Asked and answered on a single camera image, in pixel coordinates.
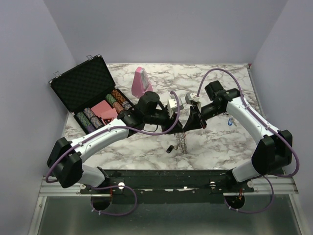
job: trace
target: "gray wall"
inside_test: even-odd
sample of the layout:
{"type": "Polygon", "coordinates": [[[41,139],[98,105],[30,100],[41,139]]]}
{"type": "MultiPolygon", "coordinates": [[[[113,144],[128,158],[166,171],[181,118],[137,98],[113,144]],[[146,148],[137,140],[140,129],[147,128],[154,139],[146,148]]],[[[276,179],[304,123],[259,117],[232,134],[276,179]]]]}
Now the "gray wall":
{"type": "Polygon", "coordinates": [[[313,231],[312,12],[312,0],[288,1],[252,64],[252,74],[268,119],[293,134],[300,157],[295,181],[313,231]]]}
{"type": "Polygon", "coordinates": [[[27,234],[66,111],[47,82],[74,66],[42,0],[1,1],[0,234],[27,234]]]}
{"type": "Polygon", "coordinates": [[[44,0],[75,60],[251,63],[287,0],[44,0]]]}

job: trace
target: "black case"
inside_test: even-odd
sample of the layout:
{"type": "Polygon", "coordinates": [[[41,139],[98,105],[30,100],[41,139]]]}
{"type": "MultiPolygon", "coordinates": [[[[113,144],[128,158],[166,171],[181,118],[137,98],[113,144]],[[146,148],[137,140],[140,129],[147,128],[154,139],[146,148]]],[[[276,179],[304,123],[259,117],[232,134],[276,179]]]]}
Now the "black case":
{"type": "MultiPolygon", "coordinates": [[[[107,94],[117,89],[101,55],[96,55],[53,78],[49,84],[86,134],[88,132],[76,114],[105,100],[107,94]]],[[[134,108],[134,104],[120,90],[119,92],[134,108]]]]}

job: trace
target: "white marble surface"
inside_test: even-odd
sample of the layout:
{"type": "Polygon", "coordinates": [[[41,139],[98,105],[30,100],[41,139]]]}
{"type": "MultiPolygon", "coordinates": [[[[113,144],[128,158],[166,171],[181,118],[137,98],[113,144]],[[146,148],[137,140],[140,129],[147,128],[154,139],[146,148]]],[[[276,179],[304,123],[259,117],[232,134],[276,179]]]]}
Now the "white marble surface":
{"type": "MultiPolygon", "coordinates": [[[[116,86],[134,104],[138,99],[132,96],[131,86],[134,71],[138,66],[146,70],[153,89],[159,94],[163,104],[171,90],[183,100],[185,109],[179,118],[183,125],[189,116],[189,106],[186,105],[184,97],[187,92],[198,90],[203,75],[211,68],[218,67],[230,71],[239,80],[247,100],[258,110],[246,65],[108,65],[116,86]]],[[[236,84],[227,74],[219,71],[210,73],[201,91],[203,105],[211,102],[204,87],[214,80],[219,80],[226,89],[236,88],[236,84]]],[[[86,165],[100,166],[103,169],[231,169],[251,158],[256,144],[240,123],[236,123],[237,126],[228,126],[227,122],[228,117],[220,115],[208,120],[206,129],[187,132],[188,154],[182,154],[179,150],[166,153],[169,145],[176,144],[174,135],[155,137],[135,134],[96,153],[86,161],[86,165]]],[[[64,136],[72,140],[84,134],[70,114],[64,136]]]]}

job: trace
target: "case lid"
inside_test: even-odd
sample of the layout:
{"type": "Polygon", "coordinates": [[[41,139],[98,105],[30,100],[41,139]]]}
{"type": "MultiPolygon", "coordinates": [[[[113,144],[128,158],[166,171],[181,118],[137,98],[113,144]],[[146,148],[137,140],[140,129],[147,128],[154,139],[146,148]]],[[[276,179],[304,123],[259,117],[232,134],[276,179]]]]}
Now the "case lid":
{"type": "Polygon", "coordinates": [[[96,55],[50,81],[52,89],[70,112],[86,108],[93,99],[115,87],[101,55],[96,55]]]}

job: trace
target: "pink object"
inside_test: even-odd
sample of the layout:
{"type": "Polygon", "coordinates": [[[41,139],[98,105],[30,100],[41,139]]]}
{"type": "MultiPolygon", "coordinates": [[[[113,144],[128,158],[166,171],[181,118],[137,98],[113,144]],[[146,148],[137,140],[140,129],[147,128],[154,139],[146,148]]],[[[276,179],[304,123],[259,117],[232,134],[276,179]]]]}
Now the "pink object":
{"type": "Polygon", "coordinates": [[[152,85],[148,79],[148,75],[144,68],[138,67],[135,71],[134,81],[132,85],[132,95],[140,98],[145,92],[151,92],[152,85]]]}
{"type": "Polygon", "coordinates": [[[116,109],[110,109],[101,114],[101,119],[112,119],[112,118],[117,118],[117,111],[116,109]]]}
{"type": "Polygon", "coordinates": [[[100,103],[96,104],[91,108],[91,110],[96,114],[98,117],[101,117],[101,114],[107,110],[112,109],[112,107],[105,101],[101,101],[100,103]]]}

